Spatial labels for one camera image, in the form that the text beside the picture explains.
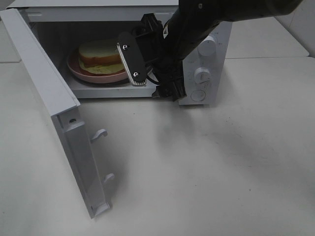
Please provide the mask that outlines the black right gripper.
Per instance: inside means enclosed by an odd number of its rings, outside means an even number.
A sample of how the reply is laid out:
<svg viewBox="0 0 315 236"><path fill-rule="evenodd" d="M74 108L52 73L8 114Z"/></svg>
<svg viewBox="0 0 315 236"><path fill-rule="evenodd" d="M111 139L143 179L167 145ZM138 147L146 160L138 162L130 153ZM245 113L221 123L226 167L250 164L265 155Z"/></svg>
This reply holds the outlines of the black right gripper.
<svg viewBox="0 0 315 236"><path fill-rule="evenodd" d="M157 79L153 98L178 101L187 96L183 57L180 41L183 39L184 21L168 21L162 25L154 13L144 14L134 30L134 37L141 51L145 66L150 66Z"/></svg>

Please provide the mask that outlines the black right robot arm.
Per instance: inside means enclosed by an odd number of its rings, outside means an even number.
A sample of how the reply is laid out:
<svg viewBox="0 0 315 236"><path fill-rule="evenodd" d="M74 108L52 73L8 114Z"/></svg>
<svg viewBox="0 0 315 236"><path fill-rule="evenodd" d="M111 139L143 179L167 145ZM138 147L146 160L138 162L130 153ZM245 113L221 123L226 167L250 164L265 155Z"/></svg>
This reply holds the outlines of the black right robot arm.
<svg viewBox="0 0 315 236"><path fill-rule="evenodd" d="M162 25L153 13L143 15L133 31L146 65L157 81L152 96L186 97L183 60L221 23L288 15L299 0L181 0Z"/></svg>

